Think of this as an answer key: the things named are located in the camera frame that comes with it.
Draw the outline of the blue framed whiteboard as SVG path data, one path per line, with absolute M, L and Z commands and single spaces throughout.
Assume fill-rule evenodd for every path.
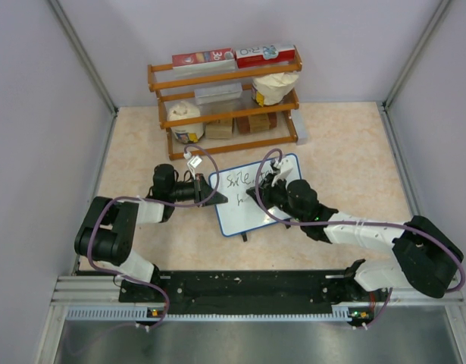
M 214 172 L 208 177 L 209 184 L 218 186 L 217 191 L 228 198 L 228 202 L 215 206 L 220 230 L 225 237 L 244 234 L 276 222 L 247 194 L 247 189 L 255 186 L 257 173 L 264 178 L 272 171 L 270 162 L 265 162 L 262 169 L 258 168 L 259 165 L 259 162 L 248 163 Z

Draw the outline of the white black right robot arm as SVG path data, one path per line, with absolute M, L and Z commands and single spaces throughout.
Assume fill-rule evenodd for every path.
M 343 288 L 353 300 L 381 288 L 406 287 L 441 298 L 461 272 L 463 253 L 424 216 L 401 223 L 362 220 L 320 203 L 306 180 L 274 180 L 272 174 L 247 194 L 266 212 L 276 208 L 287 214 L 312 240 L 386 254 L 385 260 L 359 259 L 345 270 Z

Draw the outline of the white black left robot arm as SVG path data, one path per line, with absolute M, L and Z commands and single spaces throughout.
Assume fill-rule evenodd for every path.
M 119 272 L 136 282 L 136 292 L 144 300 L 157 299 L 162 290 L 158 267 L 133 250 L 138 224 L 167 222 L 178 202 L 194 206 L 214 206 L 228 202 L 222 193 L 215 192 L 203 174 L 187 171 L 184 179 L 173 165 L 155 167 L 152 186 L 145 199 L 113 202 L 97 196 L 80 226 L 74 241 L 76 254 L 91 256 L 104 269 Z

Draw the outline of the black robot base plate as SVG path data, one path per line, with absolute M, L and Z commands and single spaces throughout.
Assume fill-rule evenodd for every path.
M 339 303 L 383 302 L 341 270 L 162 271 L 154 290 L 123 281 L 122 303 L 170 301 L 171 314 L 287 315 L 330 313 Z

